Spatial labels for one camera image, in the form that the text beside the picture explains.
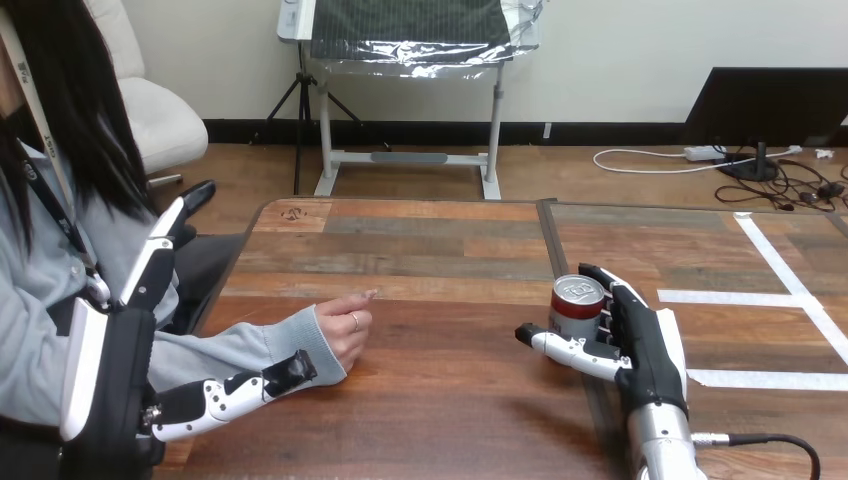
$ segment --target tripod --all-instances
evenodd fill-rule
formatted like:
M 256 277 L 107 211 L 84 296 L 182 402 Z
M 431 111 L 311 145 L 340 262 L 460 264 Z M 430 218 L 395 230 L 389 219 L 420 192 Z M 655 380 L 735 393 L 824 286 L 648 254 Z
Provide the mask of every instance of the tripod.
M 306 130 L 308 132 L 308 128 L 312 126 L 312 112 L 309 107 L 309 87 L 317 86 L 318 81 L 315 77 L 306 71 L 306 65 L 303 61 L 303 45 L 302 42 L 297 42 L 297 61 L 300 66 L 300 71 L 295 75 L 295 79 L 292 82 L 289 89 L 286 90 L 286 93 L 283 94 L 283 98 L 277 102 L 277 105 L 274 107 L 274 110 L 271 111 L 271 114 L 268 115 L 268 118 L 265 119 L 265 141 L 270 141 L 271 139 L 271 122 L 274 120 L 274 117 L 277 115 L 277 112 L 280 111 L 283 104 L 286 103 L 286 100 L 289 99 L 292 93 L 294 93 L 294 89 L 300 86 L 300 105 L 298 107 L 297 113 L 297 127 L 296 127 L 296 150 L 295 150 L 295 163 L 294 163 L 294 194 L 300 194 L 300 161 L 303 155 L 303 133 Z M 366 125 L 359 119 L 349 108 L 347 108 L 338 98 L 336 98 L 332 93 L 327 92 L 327 96 L 332 100 L 333 103 L 336 104 L 351 120 L 356 122 L 356 125 L 368 131 Z M 254 133 L 253 142 L 251 144 L 260 143 L 260 135 L 259 132 Z M 392 147 L 386 142 L 379 142 L 383 145 L 386 151 L 390 152 Z

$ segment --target hand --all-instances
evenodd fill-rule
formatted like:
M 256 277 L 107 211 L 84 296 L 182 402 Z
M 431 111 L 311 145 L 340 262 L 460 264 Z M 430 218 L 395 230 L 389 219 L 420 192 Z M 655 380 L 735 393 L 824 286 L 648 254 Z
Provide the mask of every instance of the hand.
M 368 328 L 371 326 L 371 312 L 366 308 L 376 295 L 376 290 L 369 290 L 315 306 L 318 328 L 345 372 L 350 372 L 365 349 Z

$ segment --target long black hair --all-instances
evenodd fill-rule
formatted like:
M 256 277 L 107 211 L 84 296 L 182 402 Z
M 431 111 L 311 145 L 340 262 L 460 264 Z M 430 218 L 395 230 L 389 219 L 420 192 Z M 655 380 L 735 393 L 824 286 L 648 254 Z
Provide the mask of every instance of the long black hair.
M 135 218 L 153 211 L 109 50 L 84 0 L 0 0 L 0 7 L 21 39 L 50 132 L 83 204 L 96 193 Z M 20 164 L 25 153 L 9 123 L 0 119 L 0 188 L 13 200 L 29 245 L 32 222 Z

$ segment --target sweater cuff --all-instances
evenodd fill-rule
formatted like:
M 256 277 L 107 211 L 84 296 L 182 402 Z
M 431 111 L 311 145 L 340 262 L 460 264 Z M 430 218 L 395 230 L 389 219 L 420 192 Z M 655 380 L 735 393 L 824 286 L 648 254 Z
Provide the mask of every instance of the sweater cuff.
M 304 308 L 280 323 L 262 327 L 262 335 L 272 364 L 291 357 L 297 350 L 306 350 L 315 365 L 318 376 L 289 393 L 310 387 L 335 385 L 347 377 L 318 328 L 315 305 Z

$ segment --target white wall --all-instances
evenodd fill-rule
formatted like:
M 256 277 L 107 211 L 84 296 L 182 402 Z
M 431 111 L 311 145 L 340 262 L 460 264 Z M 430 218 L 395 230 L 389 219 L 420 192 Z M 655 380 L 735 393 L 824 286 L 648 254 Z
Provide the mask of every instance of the white wall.
M 280 0 L 124 3 L 148 78 L 203 118 L 264 118 L 293 79 Z M 846 0 L 553 0 L 541 21 L 541 49 L 506 70 L 505 121 L 681 122 L 713 66 L 848 67 Z M 339 76 L 332 89 L 365 120 L 485 121 L 491 83 Z

